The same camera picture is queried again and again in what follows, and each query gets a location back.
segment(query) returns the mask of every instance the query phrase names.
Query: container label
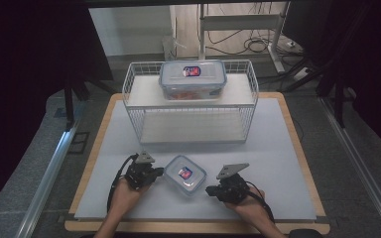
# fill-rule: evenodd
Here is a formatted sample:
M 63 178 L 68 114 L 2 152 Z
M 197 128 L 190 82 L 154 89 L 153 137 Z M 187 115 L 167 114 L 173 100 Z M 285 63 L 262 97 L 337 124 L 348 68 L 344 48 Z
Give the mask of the container label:
M 182 179 L 189 179 L 191 177 L 192 171 L 188 167 L 183 167 L 179 171 L 179 176 L 182 177 Z
M 184 76 L 200 76 L 200 67 L 198 66 L 184 67 Z

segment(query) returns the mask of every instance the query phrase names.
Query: white wire basket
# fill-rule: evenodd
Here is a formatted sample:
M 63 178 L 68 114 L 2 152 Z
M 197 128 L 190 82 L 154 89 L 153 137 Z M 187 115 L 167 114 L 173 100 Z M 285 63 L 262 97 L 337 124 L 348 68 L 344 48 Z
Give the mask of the white wire basket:
M 166 100 L 161 61 L 132 62 L 123 102 L 141 144 L 244 143 L 258 101 L 250 60 L 224 60 L 227 83 L 215 100 Z

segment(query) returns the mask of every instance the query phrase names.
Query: wooden table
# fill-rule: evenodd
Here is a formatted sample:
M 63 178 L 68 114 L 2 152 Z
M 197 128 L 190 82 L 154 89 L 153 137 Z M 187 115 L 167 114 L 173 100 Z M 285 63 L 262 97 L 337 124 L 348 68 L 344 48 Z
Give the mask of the wooden table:
M 279 92 L 261 92 L 259 93 L 260 98 L 276 98 L 278 99 L 281 111 L 283 113 L 284 120 L 286 122 L 287 128 L 291 140 L 293 142 L 299 165 L 301 167 L 302 173 L 305 177 L 306 184 L 309 189 L 311 199 L 313 201 L 317 220 L 313 222 L 304 223 L 277 223 L 277 227 L 283 233 L 290 233 L 291 230 L 300 228 L 310 228 L 317 230 L 321 234 L 327 234 L 329 232 L 329 224 L 326 219 L 326 214 L 323 210 L 320 198 L 318 196 L 318 191 L 315 186 L 314 179 L 312 178 L 311 170 L 306 161 L 305 153 L 303 152 L 302 145 L 300 144 L 299 137 L 297 135 L 296 129 L 294 127 L 290 111 L 287 107 L 284 96 Z M 108 124 L 111 119 L 113 108 L 116 101 L 122 100 L 122 94 L 114 94 L 107 106 L 106 112 L 104 114 L 103 120 L 100 125 L 97 137 L 94 141 L 91 153 L 88 158 L 88 162 L 85 166 L 84 172 L 82 174 L 81 181 L 77 188 L 75 197 L 73 199 L 72 205 L 69 210 L 69 215 L 72 219 L 67 219 L 64 226 L 69 231 L 96 231 L 101 225 L 102 220 L 86 220 L 79 221 L 73 219 L 76 213 L 79 202 L 82 195 L 85 192 L 88 181 L 91 177 L 92 170 L 97 161 L 98 153 L 100 151 L 101 144 L 104 139 Z M 241 221 L 210 221 L 210 222 L 197 222 L 197 221 L 127 221 L 121 222 L 117 227 L 118 231 L 126 232 L 157 232 L 157 233 L 228 233 L 228 234 L 244 234 L 244 233 L 258 233 L 256 229 L 247 225 Z

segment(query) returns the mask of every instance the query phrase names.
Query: plastic food container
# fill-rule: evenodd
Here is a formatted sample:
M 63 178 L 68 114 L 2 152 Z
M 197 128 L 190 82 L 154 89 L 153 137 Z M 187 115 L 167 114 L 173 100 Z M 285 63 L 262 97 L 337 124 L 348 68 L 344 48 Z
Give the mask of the plastic food container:
M 206 100 L 221 96 L 227 76 L 220 60 L 178 60 L 163 63 L 159 82 L 168 100 Z
M 193 195 L 206 178 L 206 171 L 185 156 L 176 156 L 165 167 L 165 176 L 186 195 Z

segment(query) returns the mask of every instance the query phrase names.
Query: human arm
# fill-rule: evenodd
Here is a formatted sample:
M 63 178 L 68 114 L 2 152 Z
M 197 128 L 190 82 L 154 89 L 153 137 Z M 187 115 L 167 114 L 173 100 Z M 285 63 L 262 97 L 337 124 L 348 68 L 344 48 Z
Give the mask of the human arm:
M 255 187 L 250 187 L 250 191 L 261 195 Z M 255 227 L 260 233 L 267 238 L 285 238 L 286 236 L 281 233 L 277 226 L 272 222 L 268 216 L 267 211 L 255 198 L 247 196 L 239 204 L 232 204 L 224 202 L 225 206 L 235 211 L 244 221 Z
M 121 178 L 116 184 L 110 209 L 97 233 L 94 235 L 94 238 L 113 237 L 122 217 L 135 206 L 141 195 L 148 190 L 148 188 L 149 186 L 144 186 L 135 190 L 129 186 L 125 178 Z

